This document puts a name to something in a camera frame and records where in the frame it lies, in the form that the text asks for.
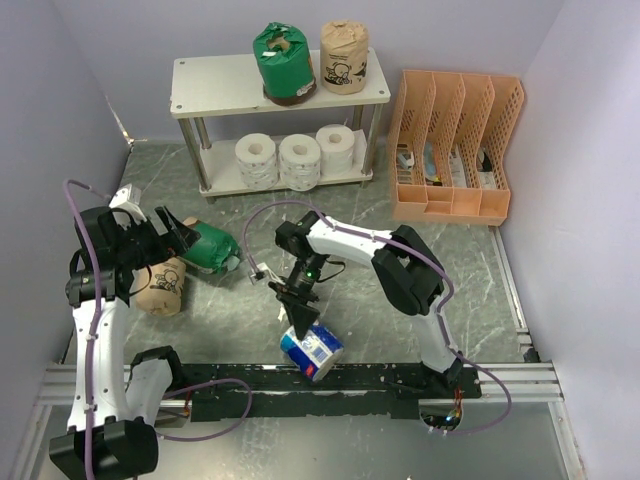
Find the green torn roll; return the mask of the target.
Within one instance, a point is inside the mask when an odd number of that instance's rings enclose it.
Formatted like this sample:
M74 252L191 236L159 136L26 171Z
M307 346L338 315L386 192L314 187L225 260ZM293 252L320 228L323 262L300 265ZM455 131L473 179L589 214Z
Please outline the green torn roll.
M183 223L200 234L199 240L181 257L184 262L208 274L233 271L238 267L241 249L231 234L196 217L188 217Z

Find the blue paper roll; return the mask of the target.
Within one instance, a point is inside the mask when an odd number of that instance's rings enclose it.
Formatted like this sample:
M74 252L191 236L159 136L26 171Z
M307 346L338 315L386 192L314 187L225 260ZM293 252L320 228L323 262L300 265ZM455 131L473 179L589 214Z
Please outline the blue paper roll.
M302 340L289 327L281 337L280 349L304 377L318 382L340 359L344 346L330 330L316 322Z

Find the white floral roll front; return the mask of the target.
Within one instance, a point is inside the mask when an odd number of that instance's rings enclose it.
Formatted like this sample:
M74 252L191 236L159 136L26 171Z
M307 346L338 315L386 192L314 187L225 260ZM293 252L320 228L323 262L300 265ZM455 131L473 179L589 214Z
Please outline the white floral roll front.
M252 133L239 139L234 148L240 178L250 190L266 190L279 179L276 144L270 136Z

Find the white unwrapped loose-end roll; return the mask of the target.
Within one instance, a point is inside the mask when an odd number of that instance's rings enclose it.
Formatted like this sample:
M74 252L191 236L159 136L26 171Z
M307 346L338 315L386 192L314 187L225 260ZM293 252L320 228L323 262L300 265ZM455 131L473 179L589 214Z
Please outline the white unwrapped loose-end roll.
M321 175L347 174L354 165L356 134L345 125L330 124L320 128L315 140L321 150Z

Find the green paper roll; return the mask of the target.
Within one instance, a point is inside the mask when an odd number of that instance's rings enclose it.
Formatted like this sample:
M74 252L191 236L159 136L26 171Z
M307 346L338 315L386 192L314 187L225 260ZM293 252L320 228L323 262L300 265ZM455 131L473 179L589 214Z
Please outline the green paper roll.
M253 41L265 96L279 106L307 101L316 78L306 36L293 25L271 22Z

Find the brown cartoon paper roll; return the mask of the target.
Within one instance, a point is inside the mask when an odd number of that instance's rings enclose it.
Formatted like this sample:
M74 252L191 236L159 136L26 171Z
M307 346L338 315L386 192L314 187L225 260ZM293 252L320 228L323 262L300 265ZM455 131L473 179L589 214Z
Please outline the brown cartoon paper roll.
M322 84L339 95L360 92L366 85L369 32L355 21L332 21L321 29Z

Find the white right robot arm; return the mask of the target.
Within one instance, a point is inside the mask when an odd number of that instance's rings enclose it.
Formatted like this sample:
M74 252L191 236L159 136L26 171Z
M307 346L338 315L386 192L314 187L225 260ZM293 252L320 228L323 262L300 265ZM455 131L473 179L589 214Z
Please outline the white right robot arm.
M269 284L290 324L281 348L305 377L323 378L343 350L319 322L320 312L314 306L319 298L313 288L323 282L325 264L350 260L372 268L388 302L411 318L426 390L443 398L457 388L463 362L441 307L447 278L413 228L367 230L310 211L296 223L283 222L275 243L296 259L288 277Z

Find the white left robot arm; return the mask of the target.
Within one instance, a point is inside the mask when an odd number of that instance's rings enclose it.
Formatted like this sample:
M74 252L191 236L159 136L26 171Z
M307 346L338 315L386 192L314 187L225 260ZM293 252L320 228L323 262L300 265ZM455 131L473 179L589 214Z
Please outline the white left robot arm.
M94 207L74 217L80 247L65 293L77 338L76 384L66 432L49 442L49 457L69 479L129 479L151 473L159 459L154 423L162 398L187 385L170 346L124 362L125 320L134 274L186 253L200 235L169 210L155 210L158 232L131 207Z

